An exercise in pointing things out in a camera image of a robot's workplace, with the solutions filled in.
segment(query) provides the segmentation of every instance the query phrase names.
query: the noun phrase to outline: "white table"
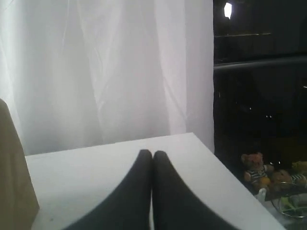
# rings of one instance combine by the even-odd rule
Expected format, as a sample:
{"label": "white table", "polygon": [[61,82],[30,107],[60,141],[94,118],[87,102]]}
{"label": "white table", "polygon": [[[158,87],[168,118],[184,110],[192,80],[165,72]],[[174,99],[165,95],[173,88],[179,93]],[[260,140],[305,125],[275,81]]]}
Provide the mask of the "white table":
{"label": "white table", "polygon": [[33,230],[60,230],[88,213],[121,182],[140,149],[165,151],[203,203],[239,229],[284,229],[214,154],[188,133],[27,156],[41,208]]}

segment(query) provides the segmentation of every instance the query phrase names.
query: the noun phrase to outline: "light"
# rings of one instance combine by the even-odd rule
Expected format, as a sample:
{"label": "light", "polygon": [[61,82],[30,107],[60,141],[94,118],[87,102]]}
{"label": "light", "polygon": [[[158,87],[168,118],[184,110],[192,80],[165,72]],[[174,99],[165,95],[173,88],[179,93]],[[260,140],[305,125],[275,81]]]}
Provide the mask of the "light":
{"label": "light", "polygon": [[226,18],[231,17],[232,5],[230,3],[226,3],[224,7],[224,15]]}

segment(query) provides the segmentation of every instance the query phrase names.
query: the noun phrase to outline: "plush toy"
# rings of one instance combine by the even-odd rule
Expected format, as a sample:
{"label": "plush toy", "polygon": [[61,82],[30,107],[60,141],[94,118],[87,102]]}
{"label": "plush toy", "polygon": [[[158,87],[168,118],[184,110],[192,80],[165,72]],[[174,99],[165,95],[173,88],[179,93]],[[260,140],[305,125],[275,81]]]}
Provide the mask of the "plush toy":
{"label": "plush toy", "polygon": [[267,173],[273,172],[274,167],[263,164],[262,153],[243,154],[241,160],[247,169],[244,172],[244,180],[250,182],[257,192],[261,188],[268,189],[271,181]]}
{"label": "plush toy", "polygon": [[296,184],[299,186],[307,186],[307,178],[303,174],[290,175],[286,170],[279,170],[272,174],[271,181],[274,185],[277,185],[277,190],[280,188],[287,188],[287,185],[279,185],[281,182],[287,182],[291,184]]}

